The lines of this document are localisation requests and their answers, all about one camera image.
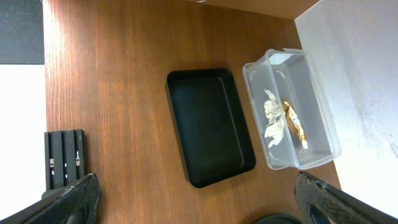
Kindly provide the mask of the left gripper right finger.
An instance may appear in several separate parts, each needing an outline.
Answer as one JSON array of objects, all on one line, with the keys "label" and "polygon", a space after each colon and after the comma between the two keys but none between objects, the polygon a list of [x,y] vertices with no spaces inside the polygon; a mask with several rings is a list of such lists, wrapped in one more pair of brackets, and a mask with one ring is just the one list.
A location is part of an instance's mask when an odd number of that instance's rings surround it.
[{"label": "left gripper right finger", "polygon": [[389,223],[397,219],[307,172],[299,172],[294,195],[303,223]]}]

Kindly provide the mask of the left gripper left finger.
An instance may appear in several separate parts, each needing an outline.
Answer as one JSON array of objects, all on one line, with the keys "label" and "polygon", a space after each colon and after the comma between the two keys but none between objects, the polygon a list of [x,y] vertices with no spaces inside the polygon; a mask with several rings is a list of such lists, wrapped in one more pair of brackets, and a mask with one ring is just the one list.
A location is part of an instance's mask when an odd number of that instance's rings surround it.
[{"label": "left gripper left finger", "polygon": [[95,223],[101,188],[96,174],[87,174],[1,223]]}]

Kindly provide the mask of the gold snack wrapper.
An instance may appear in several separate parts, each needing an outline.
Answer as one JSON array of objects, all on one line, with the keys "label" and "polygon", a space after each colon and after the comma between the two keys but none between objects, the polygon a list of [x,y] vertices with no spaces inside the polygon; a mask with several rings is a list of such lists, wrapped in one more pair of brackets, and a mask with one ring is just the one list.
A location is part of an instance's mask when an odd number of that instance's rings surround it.
[{"label": "gold snack wrapper", "polygon": [[307,150],[308,149],[307,137],[305,135],[304,129],[301,125],[299,117],[298,117],[297,113],[295,112],[293,106],[289,102],[283,101],[282,107],[283,107],[283,110],[285,113],[285,118],[286,118],[289,130],[292,133],[294,133],[295,136],[299,139],[303,150]]}]

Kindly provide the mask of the white tissue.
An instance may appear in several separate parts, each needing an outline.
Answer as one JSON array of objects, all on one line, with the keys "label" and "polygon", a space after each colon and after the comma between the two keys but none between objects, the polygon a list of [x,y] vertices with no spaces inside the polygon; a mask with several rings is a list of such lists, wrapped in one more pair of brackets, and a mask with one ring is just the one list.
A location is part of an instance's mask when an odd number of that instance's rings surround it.
[{"label": "white tissue", "polygon": [[284,137],[284,122],[281,118],[284,111],[278,105],[275,95],[264,89],[268,99],[264,102],[264,112],[269,124],[266,126],[264,133],[265,138],[272,138],[268,143],[268,148],[278,145]]}]

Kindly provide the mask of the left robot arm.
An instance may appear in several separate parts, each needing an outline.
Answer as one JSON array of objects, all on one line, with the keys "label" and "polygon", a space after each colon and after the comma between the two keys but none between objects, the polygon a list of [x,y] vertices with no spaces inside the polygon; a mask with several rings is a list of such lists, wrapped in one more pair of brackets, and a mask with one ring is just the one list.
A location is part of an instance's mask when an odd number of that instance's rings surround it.
[{"label": "left robot arm", "polygon": [[[397,223],[397,219],[352,197],[308,172],[298,173],[294,196],[300,218],[276,213],[264,223]],[[95,174],[52,192],[35,204],[2,220],[3,223],[94,223],[101,199]]]}]

